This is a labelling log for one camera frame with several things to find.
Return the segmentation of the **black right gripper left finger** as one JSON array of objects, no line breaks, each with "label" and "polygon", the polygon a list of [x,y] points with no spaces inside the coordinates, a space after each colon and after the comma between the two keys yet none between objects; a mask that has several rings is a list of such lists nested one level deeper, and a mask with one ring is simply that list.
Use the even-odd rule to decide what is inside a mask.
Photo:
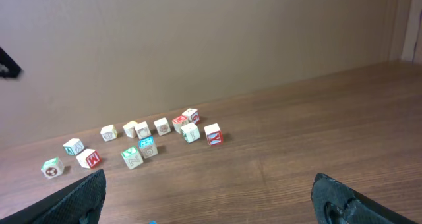
[{"label": "black right gripper left finger", "polygon": [[1,220],[3,224],[97,224],[106,198],[106,176],[99,169]]}]

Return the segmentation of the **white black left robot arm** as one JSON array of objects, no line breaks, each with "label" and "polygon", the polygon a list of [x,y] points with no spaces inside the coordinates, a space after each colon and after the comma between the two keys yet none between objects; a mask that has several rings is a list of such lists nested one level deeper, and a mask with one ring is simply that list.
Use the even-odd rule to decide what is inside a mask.
[{"label": "white black left robot arm", "polygon": [[21,67],[0,48],[1,78],[18,78],[22,72]]}]

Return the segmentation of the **green letter I block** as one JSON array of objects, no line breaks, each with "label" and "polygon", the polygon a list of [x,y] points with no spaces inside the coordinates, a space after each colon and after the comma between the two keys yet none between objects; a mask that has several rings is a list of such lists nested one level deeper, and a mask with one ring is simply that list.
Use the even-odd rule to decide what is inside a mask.
[{"label": "green letter I block", "polygon": [[181,127],[181,132],[188,143],[194,142],[200,138],[200,131],[194,123],[183,125]]}]

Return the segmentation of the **green letter Z block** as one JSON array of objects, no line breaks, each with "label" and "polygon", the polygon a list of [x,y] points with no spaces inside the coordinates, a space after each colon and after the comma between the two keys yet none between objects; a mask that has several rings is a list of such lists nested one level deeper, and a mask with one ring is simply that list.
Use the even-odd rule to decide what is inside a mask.
[{"label": "green letter Z block", "polygon": [[129,169],[134,169],[143,163],[142,156],[135,146],[121,152],[121,156]]}]

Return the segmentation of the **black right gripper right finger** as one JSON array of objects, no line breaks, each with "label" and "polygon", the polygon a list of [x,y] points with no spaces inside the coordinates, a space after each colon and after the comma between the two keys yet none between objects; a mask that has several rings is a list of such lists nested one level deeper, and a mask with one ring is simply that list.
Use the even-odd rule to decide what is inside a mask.
[{"label": "black right gripper right finger", "polygon": [[315,176],[311,201],[319,224],[416,224],[324,173]]}]

